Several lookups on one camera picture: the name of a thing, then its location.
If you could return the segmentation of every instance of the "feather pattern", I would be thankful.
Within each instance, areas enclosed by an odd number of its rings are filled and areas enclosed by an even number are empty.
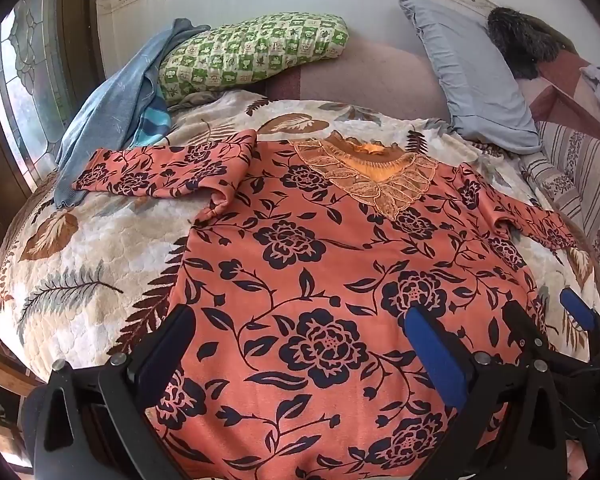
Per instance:
[[[62,312],[66,308],[76,308],[87,303],[97,288],[104,286],[122,294],[122,290],[102,281],[104,263],[95,269],[81,266],[80,269],[64,269],[62,273],[48,274],[27,296],[24,308],[18,320],[18,336],[24,344],[24,329],[29,318],[40,312]]]

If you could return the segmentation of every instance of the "blue striped cloth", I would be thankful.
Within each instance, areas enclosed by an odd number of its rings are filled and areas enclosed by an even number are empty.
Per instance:
[[[170,131],[171,116],[167,111],[167,102],[160,85],[156,84],[154,99],[142,112],[138,129],[129,147],[151,146],[166,137]]]
[[[155,100],[160,63],[183,41],[209,29],[208,25],[194,27],[189,20],[177,18],[170,28],[152,37],[125,66],[91,93],[62,136],[56,158],[59,173],[54,191],[56,207],[77,205],[84,199],[86,191],[73,189],[72,183],[98,148],[120,150],[128,147],[129,142],[146,142],[145,130],[138,132],[146,107],[152,105],[166,111],[160,98]],[[153,124],[163,122],[156,116],[147,118]],[[144,127],[152,138],[158,130],[165,135],[170,129],[162,125],[151,133],[148,123]]]

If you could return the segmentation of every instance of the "shirt sleeve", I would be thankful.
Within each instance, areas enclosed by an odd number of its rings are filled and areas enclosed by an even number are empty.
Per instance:
[[[178,198],[209,189],[210,205],[196,218],[207,220],[233,199],[251,163],[255,141],[256,132],[245,130],[218,142],[192,146],[99,149],[73,188],[156,198]]]
[[[470,210],[479,209],[498,236],[509,237],[506,225],[509,223],[522,234],[551,250],[577,246],[575,238],[557,212],[545,211],[497,192],[467,164],[458,167],[454,185],[462,202]]]

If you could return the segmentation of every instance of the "stained glass window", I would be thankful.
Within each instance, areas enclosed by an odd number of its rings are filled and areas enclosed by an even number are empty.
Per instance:
[[[32,190],[55,169],[70,121],[56,0],[20,0],[0,26],[0,124]]]

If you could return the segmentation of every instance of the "quilted bedspread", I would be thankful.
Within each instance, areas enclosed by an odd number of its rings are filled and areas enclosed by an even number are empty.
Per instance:
[[[174,129],[161,141],[171,146],[210,142],[248,128],[267,140],[321,138],[336,130],[343,137],[396,143],[453,166],[467,162],[498,191],[550,208],[515,160],[449,134],[441,121],[394,120],[340,103],[272,102],[243,90],[192,94],[171,111]],[[50,179],[29,199],[0,250],[0,338],[43,380],[60,357],[74,367],[99,365],[157,327],[190,222],[208,204],[202,193],[170,200],[92,192],[80,205],[57,210],[53,187]],[[551,252],[522,234],[512,239],[538,282],[550,342],[586,360],[586,333],[558,295],[570,286],[600,312],[589,255]]]

